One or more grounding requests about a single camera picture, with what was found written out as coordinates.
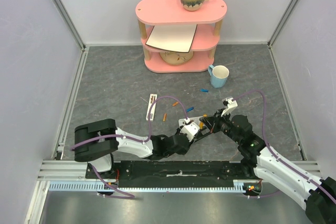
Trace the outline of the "black remote control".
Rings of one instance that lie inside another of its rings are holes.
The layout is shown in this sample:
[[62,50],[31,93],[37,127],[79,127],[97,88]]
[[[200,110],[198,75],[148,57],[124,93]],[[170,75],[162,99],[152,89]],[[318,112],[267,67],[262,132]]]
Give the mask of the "black remote control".
[[200,129],[193,138],[193,143],[198,142],[199,140],[211,135],[213,133],[213,130],[209,130],[208,128],[202,128]]

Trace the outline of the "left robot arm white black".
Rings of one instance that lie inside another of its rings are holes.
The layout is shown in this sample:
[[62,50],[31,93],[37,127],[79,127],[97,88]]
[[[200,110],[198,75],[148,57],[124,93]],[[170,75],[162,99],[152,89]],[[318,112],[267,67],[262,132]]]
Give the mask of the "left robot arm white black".
[[141,137],[123,131],[116,126],[114,119],[105,119],[76,127],[75,144],[71,150],[75,153],[76,162],[86,162],[95,167],[103,178],[111,178],[115,173],[113,152],[148,160],[161,160],[173,154],[184,155],[199,131],[193,120],[184,119],[172,136]]

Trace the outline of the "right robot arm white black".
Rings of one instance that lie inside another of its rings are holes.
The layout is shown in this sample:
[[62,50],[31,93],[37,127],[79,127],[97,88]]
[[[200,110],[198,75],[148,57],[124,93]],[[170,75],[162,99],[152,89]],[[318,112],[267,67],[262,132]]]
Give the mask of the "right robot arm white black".
[[238,145],[241,174],[262,179],[294,200],[312,223],[335,223],[335,179],[316,176],[288,159],[253,132],[244,115],[202,117],[211,133],[222,132]]

